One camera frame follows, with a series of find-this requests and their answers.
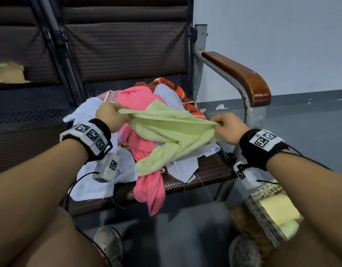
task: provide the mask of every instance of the white wall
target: white wall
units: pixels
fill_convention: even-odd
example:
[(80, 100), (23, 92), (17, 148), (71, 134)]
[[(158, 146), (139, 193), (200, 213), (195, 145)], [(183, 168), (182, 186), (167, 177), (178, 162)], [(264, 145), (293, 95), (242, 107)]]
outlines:
[[(206, 50), (258, 72), (272, 95), (342, 89), (342, 0), (195, 0)], [(198, 102), (240, 98), (204, 66)]]

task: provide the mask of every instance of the chair leg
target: chair leg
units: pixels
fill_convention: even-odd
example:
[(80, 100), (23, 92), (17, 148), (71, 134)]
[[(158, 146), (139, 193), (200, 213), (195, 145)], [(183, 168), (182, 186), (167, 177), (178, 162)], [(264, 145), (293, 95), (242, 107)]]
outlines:
[(220, 183), (220, 185), (218, 187), (217, 194), (214, 197), (214, 200), (216, 202), (226, 201), (226, 199), (227, 199), (228, 195), (230, 194), (234, 184), (236, 183), (236, 179), (237, 178)]

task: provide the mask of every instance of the orange and black fabric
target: orange and black fabric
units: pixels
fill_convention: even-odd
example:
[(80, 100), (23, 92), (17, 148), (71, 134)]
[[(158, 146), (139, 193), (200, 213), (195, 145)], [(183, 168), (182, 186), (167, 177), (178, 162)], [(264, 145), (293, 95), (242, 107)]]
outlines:
[(202, 112), (200, 112), (200, 110), (196, 107), (196, 103), (193, 100), (186, 97), (185, 92), (183, 91), (183, 89), (180, 86), (176, 86), (173, 82), (171, 82), (165, 78), (158, 78), (150, 84), (146, 84), (143, 81), (139, 81), (134, 86), (147, 86), (154, 93), (156, 86), (159, 84), (164, 84), (167, 87), (169, 87), (170, 89), (174, 90), (176, 92), (176, 94), (178, 95), (178, 97), (181, 99), (181, 101), (183, 103), (183, 107), (185, 108), (185, 110), (189, 111), (196, 118), (201, 118), (201, 119), (205, 119), (205, 120), (207, 119), (202, 114)]

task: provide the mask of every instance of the pile of laundry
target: pile of laundry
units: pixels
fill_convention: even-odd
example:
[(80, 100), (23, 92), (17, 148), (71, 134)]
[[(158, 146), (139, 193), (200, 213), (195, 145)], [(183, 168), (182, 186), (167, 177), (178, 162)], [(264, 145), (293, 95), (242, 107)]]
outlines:
[[(149, 214), (155, 215), (166, 196), (161, 173), (167, 171), (173, 178), (187, 183), (198, 169), (197, 158), (220, 150), (215, 143), (216, 123), (207, 121), (181, 87), (165, 78), (151, 84), (138, 82), (126, 90), (89, 98), (63, 121), (73, 121), (73, 125), (89, 121), (105, 102), (129, 107), (120, 109), (119, 113), (132, 114), (134, 119), (111, 135), (110, 152), (120, 158), (115, 179), (99, 183), (91, 175), (86, 176), (71, 192), (75, 201), (112, 197), (115, 184), (136, 181), (136, 200), (146, 202)], [(96, 165), (97, 161), (86, 163), (77, 179), (93, 172)]]

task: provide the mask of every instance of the thigh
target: thigh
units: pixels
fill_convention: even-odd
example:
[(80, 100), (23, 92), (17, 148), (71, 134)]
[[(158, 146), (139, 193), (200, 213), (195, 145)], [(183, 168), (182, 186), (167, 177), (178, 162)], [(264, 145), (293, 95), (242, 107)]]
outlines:
[(296, 235), (269, 256), (266, 267), (342, 267), (342, 262), (302, 223)]
[(44, 231), (18, 255), (9, 267), (102, 267), (105, 260), (97, 248), (74, 227), (60, 207)]

